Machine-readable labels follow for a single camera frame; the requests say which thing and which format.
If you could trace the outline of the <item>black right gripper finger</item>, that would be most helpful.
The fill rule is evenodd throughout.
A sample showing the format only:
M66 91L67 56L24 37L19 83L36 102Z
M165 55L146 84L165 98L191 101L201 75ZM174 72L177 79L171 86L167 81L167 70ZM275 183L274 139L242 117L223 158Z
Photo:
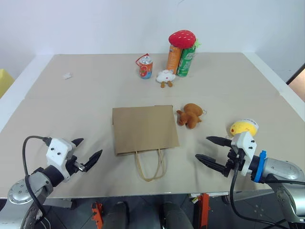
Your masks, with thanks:
M206 155L201 155L201 154L196 154L195 155L196 159L198 159L201 163L206 165L207 167L218 171L220 173L223 173L225 171L225 166L216 163L216 160L214 158L211 158Z
M207 136L206 139L219 146L231 147L231 139L218 136Z

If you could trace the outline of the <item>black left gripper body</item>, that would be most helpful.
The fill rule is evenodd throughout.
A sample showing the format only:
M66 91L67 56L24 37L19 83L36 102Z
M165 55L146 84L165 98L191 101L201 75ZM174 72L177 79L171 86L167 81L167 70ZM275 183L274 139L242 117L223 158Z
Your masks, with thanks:
M86 172L85 165L77 161L77 156L72 156L71 159L66 162L65 167L70 176L77 173L78 171Z

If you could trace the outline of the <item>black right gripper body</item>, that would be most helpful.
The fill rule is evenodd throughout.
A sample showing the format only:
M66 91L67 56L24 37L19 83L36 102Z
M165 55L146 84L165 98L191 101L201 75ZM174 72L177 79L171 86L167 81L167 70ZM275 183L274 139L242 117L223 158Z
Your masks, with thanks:
M241 148L233 148L231 147L229 150L229 153L227 155L228 160L224 166L223 175L225 177L228 177L231 170L234 170L237 163L239 163L239 166L237 167L239 171L242 170L242 166L245 162L245 152Z

